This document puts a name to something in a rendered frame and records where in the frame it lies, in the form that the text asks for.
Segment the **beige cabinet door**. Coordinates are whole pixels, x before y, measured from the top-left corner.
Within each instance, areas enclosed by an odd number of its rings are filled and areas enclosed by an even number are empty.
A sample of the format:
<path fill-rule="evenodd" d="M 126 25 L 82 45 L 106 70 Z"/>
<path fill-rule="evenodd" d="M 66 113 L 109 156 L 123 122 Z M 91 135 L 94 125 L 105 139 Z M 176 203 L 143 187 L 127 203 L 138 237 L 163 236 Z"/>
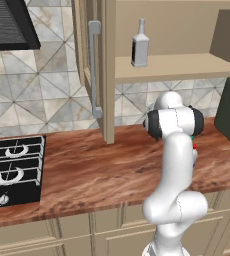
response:
<path fill-rule="evenodd" d="M 94 37 L 96 105 L 102 117 L 96 119 L 103 139 L 114 142 L 115 111 L 115 18 L 116 0 L 71 0 L 76 62 L 81 85 L 91 102 L 88 22 L 101 22 L 101 33 Z"/>

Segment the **red and teal can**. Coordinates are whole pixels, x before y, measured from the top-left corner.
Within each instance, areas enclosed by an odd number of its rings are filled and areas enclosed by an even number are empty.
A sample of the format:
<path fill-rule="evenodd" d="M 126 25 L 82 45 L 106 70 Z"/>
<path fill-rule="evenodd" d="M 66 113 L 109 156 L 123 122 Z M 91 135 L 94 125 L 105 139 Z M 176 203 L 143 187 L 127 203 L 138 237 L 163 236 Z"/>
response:
<path fill-rule="evenodd" d="M 191 135 L 190 138 L 192 140 L 192 146 L 193 146 L 193 168 L 194 168 L 195 164 L 196 164 L 197 157 L 198 157 L 198 152 L 197 152 L 197 145 L 193 141 L 194 140 L 194 136 Z"/>

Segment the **grey square glass bottle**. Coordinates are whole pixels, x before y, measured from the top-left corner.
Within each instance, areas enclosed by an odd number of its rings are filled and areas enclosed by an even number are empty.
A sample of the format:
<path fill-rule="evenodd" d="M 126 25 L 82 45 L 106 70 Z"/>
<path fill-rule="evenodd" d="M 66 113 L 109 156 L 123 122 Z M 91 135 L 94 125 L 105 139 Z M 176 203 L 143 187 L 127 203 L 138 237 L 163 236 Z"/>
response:
<path fill-rule="evenodd" d="M 145 19 L 139 19 L 138 34 L 132 38 L 131 64 L 134 67 L 146 67 L 148 59 L 149 38 L 145 35 Z"/>

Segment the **beige drawer front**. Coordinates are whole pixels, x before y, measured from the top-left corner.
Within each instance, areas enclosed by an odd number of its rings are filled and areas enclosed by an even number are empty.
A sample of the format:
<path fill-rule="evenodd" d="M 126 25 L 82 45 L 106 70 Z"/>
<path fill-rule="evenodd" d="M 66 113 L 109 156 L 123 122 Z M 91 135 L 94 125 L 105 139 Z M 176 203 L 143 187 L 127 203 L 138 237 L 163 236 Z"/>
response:
<path fill-rule="evenodd" d="M 208 212 L 230 210 L 230 189 L 204 194 L 208 201 Z"/>
<path fill-rule="evenodd" d="M 95 232 L 113 231 L 130 226 L 146 224 L 142 214 L 142 205 L 120 205 L 117 208 L 94 213 Z"/>
<path fill-rule="evenodd" d="M 56 237 L 49 221 L 37 221 L 0 228 L 0 245 Z"/>

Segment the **black gas hob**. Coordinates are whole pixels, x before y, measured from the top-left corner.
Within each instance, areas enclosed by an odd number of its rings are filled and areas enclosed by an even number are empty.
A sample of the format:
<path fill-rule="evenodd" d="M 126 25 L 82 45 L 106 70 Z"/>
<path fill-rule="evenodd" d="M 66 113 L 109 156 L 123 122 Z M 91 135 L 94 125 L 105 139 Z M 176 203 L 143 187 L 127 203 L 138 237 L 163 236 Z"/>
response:
<path fill-rule="evenodd" d="M 45 136 L 0 140 L 0 197 L 5 206 L 38 202 L 41 197 Z"/>

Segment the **beige narrow cupboard panel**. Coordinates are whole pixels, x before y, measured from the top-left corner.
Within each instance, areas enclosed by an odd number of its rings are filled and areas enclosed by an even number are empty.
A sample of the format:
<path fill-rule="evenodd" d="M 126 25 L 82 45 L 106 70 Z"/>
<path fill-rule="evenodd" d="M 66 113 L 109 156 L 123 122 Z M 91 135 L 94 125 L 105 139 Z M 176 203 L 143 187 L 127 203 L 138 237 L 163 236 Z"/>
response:
<path fill-rule="evenodd" d="M 66 256 L 92 256 L 88 214 L 58 219 Z"/>

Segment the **beige cupboard door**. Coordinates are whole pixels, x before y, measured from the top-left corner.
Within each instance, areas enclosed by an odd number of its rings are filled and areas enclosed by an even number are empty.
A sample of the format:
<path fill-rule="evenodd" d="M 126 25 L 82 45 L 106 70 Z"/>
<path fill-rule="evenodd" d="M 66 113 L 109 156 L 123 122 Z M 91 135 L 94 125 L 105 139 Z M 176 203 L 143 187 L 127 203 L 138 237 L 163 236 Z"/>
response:
<path fill-rule="evenodd" d="M 230 210 L 209 213 L 191 225 L 182 245 L 190 256 L 212 256 L 230 219 Z"/>
<path fill-rule="evenodd" d="M 153 225 L 97 233 L 95 256 L 141 256 L 154 233 Z"/>

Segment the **black range hood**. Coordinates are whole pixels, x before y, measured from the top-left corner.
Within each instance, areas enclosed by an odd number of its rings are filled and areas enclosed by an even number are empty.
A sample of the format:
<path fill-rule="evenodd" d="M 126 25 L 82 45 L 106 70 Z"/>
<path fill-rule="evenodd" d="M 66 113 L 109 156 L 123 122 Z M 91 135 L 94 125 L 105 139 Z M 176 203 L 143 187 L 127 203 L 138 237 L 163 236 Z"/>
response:
<path fill-rule="evenodd" d="M 40 47 L 24 0 L 0 0 L 0 51 Z"/>

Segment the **beige open wall cabinet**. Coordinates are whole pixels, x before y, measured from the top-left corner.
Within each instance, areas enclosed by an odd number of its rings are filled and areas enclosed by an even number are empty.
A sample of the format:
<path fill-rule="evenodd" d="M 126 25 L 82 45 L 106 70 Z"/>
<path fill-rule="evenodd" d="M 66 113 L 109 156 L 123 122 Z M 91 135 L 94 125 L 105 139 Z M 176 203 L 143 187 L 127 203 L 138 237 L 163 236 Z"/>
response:
<path fill-rule="evenodd" d="M 115 81 L 150 82 L 230 76 L 230 60 L 211 44 L 230 0 L 117 0 Z M 148 64 L 131 64 L 132 37 L 145 20 Z"/>

